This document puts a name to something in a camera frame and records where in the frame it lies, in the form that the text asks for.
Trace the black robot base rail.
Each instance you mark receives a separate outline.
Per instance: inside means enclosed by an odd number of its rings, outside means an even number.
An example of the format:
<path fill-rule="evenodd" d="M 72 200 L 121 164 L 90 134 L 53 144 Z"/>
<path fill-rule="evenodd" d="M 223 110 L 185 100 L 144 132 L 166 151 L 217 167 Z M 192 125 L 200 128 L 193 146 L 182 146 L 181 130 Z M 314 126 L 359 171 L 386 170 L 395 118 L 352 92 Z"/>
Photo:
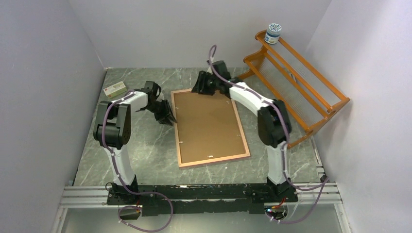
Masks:
<path fill-rule="evenodd" d="M 138 185 L 138 193 L 121 194 L 112 187 L 107 204 L 142 207 L 143 216 L 160 214 L 199 214 L 248 212 L 261 214 L 270 205 L 297 202 L 290 185 L 267 183 Z"/>

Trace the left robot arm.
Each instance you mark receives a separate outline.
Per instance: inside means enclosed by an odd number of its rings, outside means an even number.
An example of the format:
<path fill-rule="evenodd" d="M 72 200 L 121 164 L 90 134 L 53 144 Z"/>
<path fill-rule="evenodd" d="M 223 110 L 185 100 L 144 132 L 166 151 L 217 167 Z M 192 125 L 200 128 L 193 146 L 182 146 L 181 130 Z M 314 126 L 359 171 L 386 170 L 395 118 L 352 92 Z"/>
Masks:
<path fill-rule="evenodd" d="M 132 133 L 132 114 L 145 111 L 153 113 L 160 124 L 172 126 L 177 122 L 160 85 L 153 81 L 146 81 L 143 88 L 131 90 L 118 100 L 101 101 L 97 106 L 93 137 L 110 159 L 114 176 L 112 189 L 119 192 L 127 204 L 135 203 L 139 197 L 137 178 L 127 149 Z"/>

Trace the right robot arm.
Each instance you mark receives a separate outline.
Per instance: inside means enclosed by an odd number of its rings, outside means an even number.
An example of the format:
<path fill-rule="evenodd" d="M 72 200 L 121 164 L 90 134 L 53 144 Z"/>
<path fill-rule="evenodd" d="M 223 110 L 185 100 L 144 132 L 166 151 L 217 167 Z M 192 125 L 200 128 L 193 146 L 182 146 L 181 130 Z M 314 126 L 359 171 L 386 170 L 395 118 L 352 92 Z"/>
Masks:
<path fill-rule="evenodd" d="M 264 97 L 249 87 L 243 80 L 232 78 L 224 61 L 207 61 L 207 71 L 200 71 L 192 88 L 193 93 L 213 96 L 220 93 L 243 105 L 257 117 L 257 131 L 268 155 L 268 180 L 273 184 L 267 188 L 272 201 L 280 201 L 286 195 L 283 186 L 290 185 L 286 168 L 287 142 L 292 127 L 285 103 Z"/>

